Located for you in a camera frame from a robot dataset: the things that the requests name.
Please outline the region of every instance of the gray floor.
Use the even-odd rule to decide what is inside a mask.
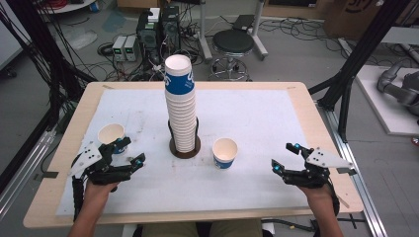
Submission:
[[[118,34],[133,34],[136,21],[124,16],[134,17],[135,14],[120,14],[111,7],[98,14],[88,11],[77,11],[60,16],[62,24],[83,24],[74,27],[83,27],[86,31],[94,30],[98,39],[85,48],[77,51],[84,63],[97,63],[104,61],[104,58],[96,53],[97,47],[112,41]],[[221,21],[221,18],[209,20],[208,26]],[[265,25],[276,25],[278,23],[265,23]],[[215,29],[226,29],[228,25],[218,24]],[[254,81],[301,81],[308,88],[312,87],[336,74],[345,62],[337,43],[328,40],[302,40],[285,34],[280,29],[263,27],[259,37],[269,52],[269,56],[261,61],[257,52],[253,52],[243,58],[248,66],[251,78]],[[300,38],[313,39],[313,37],[298,35]],[[374,58],[368,64],[375,64],[377,59],[384,60],[379,64],[388,66],[387,60],[395,62],[403,55],[396,55],[387,48],[388,45],[381,45],[375,52]],[[0,162],[0,171],[3,171],[9,161],[19,150],[23,142],[35,128],[38,121],[48,109],[48,88],[41,79],[31,61],[24,55],[20,55],[12,62],[18,73],[16,78],[2,76],[0,80],[0,145],[3,156]],[[127,64],[126,68],[135,66]],[[206,81],[210,74],[208,64],[194,66],[195,79]],[[103,68],[95,68],[92,73],[98,78],[104,78],[106,72],[110,73],[112,68],[104,65]],[[321,98],[323,93],[313,95],[313,99]],[[417,236],[419,230],[419,178],[417,170],[419,161],[417,158],[418,148],[410,142],[408,136],[387,135],[379,123],[377,116],[369,105],[365,95],[357,83],[354,83],[351,106],[348,118],[347,138],[351,149],[357,159],[362,175],[376,204],[379,216],[384,224],[388,236]],[[9,209],[5,218],[0,222],[2,236],[64,236],[68,228],[60,229],[27,229],[23,226],[22,220],[31,204],[40,182],[30,180]],[[309,225],[311,216],[288,217],[285,220]],[[339,217],[347,218],[348,214]],[[360,213],[354,213],[355,218],[363,218]],[[354,229],[352,223],[341,222],[342,229],[346,236],[369,236],[365,223],[357,223]],[[276,236],[312,236],[298,229],[289,229],[285,225],[275,224]],[[120,225],[99,226],[96,236],[121,236]]]

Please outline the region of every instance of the wooden table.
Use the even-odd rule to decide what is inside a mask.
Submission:
[[[77,110],[62,137],[48,168],[57,171],[56,179],[44,179],[24,219],[29,228],[45,228],[72,225],[72,217],[56,216],[64,190],[69,167],[77,155],[90,120],[105,90],[112,89],[164,89],[162,82],[94,82],[90,83]],[[306,87],[297,82],[196,82],[196,89],[205,90],[287,90],[299,119],[308,145],[320,146],[325,150],[336,148]],[[331,178],[337,195],[341,199],[341,212],[360,212],[362,201],[348,175],[339,175],[331,169]],[[272,217],[284,215],[311,214],[309,207],[292,209],[243,209],[229,211],[182,212],[182,213],[140,213],[103,215],[99,223],[146,223],[184,220],[212,220],[250,217]]]

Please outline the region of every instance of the human arm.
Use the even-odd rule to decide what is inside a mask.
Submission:
[[[118,183],[97,186],[90,181],[87,182],[83,206],[71,227],[68,237],[93,237],[96,222],[102,215],[109,193],[117,185]]]
[[[319,189],[299,188],[307,196],[308,205],[317,220],[321,237],[343,236],[333,210],[332,195],[329,187],[324,185]]]

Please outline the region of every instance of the black stool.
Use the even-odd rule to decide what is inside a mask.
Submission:
[[[227,30],[216,33],[212,38],[213,49],[225,57],[217,59],[211,65],[209,77],[215,76],[229,81],[246,77],[246,81],[251,81],[246,65],[237,57],[249,54],[253,49],[253,44],[252,37],[245,32]]]

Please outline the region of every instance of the person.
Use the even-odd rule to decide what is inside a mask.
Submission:
[[[99,220],[108,200],[110,191],[118,184],[109,184],[106,186],[97,186],[90,181],[87,182],[83,206],[77,219],[70,229],[68,237],[93,237],[96,223]],[[320,189],[308,189],[299,187],[307,196],[307,202],[310,206],[318,226],[321,237],[341,237],[343,236],[339,223],[333,210],[331,191],[327,186]],[[231,236],[262,236],[261,224],[255,219],[246,220],[226,220],[215,221],[211,228],[209,236],[228,236],[224,233],[231,232]],[[183,235],[173,236],[197,236],[197,230],[192,222],[172,223],[172,224],[147,224],[144,225],[143,236],[167,236],[167,233],[181,230]]]

